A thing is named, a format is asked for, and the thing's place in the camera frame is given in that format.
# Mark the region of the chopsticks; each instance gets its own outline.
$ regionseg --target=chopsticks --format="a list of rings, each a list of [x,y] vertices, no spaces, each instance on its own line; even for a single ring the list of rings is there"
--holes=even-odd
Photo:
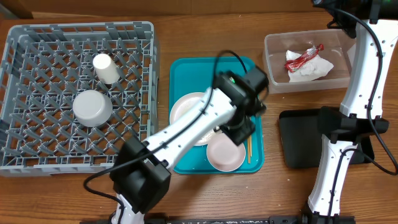
[[[251,162],[251,157],[253,156],[251,135],[248,138],[248,164]]]

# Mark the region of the pink plate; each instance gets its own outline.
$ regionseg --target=pink plate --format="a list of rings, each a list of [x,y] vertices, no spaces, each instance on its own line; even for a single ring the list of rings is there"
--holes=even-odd
[[[217,134],[209,141],[206,153],[214,168],[230,172],[243,164],[246,148],[243,143],[236,146],[225,134]]]
[[[205,95],[205,93],[189,93],[175,102],[173,108],[170,112],[170,124],[173,124],[176,120],[178,120],[182,115],[188,112],[192,106],[194,106],[198,101]],[[216,133],[211,130],[206,133],[195,145],[196,146],[204,146],[208,144],[209,140],[216,135]]]

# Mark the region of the tray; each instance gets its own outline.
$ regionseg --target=tray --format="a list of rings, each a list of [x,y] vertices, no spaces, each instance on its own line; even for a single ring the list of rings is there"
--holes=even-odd
[[[0,68],[0,175],[98,172],[113,166],[125,140],[155,133],[159,50],[150,22],[12,27]],[[118,65],[112,86],[93,69],[100,53]],[[90,89],[113,102],[102,127],[73,115],[73,99]]]
[[[254,68],[254,62],[247,57],[241,57],[248,70]],[[174,103],[182,96],[193,92],[204,92],[211,82],[215,58],[181,58],[176,60],[170,69],[169,114]],[[235,57],[223,57],[218,64],[218,71],[231,70],[244,75],[244,70]],[[216,170],[206,156],[207,146],[193,146],[175,166],[179,174],[228,174],[257,172],[264,163],[264,143],[262,140],[261,118],[252,118],[256,131],[252,135],[252,158],[248,164],[246,156],[243,165],[232,172]]]

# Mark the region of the wooden table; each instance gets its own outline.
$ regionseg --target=wooden table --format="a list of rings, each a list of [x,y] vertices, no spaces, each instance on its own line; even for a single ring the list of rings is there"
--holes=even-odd
[[[16,24],[67,22],[151,21],[160,40],[159,125],[168,124],[169,68],[182,57],[213,57],[219,50],[232,49],[263,67],[264,38],[267,34],[325,29],[331,17],[325,12],[243,14],[222,16],[113,17],[4,21],[0,48],[8,30]],[[384,94],[383,117],[391,122],[383,134],[398,156],[398,60],[395,52]],[[278,130],[283,110],[338,106],[344,89],[270,95],[263,115],[265,163],[250,175],[173,174],[168,194],[152,209],[170,218],[263,218],[269,215],[296,215],[314,186],[317,168],[291,170],[284,164]],[[375,141],[377,161],[393,169]],[[0,177],[0,223],[78,223],[105,219],[116,204],[86,192],[86,174],[53,177]],[[91,183],[113,194],[113,183],[103,177]],[[355,215],[360,224],[397,223],[398,178],[386,175],[373,165],[351,166],[348,170],[341,214]]]

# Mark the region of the plastic container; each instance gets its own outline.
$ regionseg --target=plastic container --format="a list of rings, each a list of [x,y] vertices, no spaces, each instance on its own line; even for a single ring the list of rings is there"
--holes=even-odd
[[[125,140],[154,134],[159,50],[150,22],[12,27],[0,66],[0,175],[98,172],[113,166]],[[93,67],[102,53],[121,77],[111,86]],[[73,100],[86,90],[111,100],[100,128],[73,114]]]
[[[247,57],[241,57],[247,70],[254,68],[254,62]],[[175,102],[182,96],[193,92],[204,92],[210,85],[213,76],[215,58],[181,58],[170,68],[169,114]],[[217,66],[218,71],[231,70],[238,75],[244,75],[242,65],[235,57],[222,57]],[[261,117],[251,119],[256,124],[252,134],[252,158],[248,163],[246,156],[243,164],[231,172],[215,169],[206,156],[206,146],[193,146],[174,167],[179,174],[247,174],[257,172],[264,163],[264,143],[262,138]]]
[[[311,30],[270,34],[264,39],[264,69],[270,80],[270,93],[346,88],[351,73],[350,57],[356,40],[350,39],[342,30]],[[323,44],[325,49],[319,56],[331,62],[334,67],[327,76],[309,82],[289,83],[284,67],[286,51],[304,53],[307,49]]]

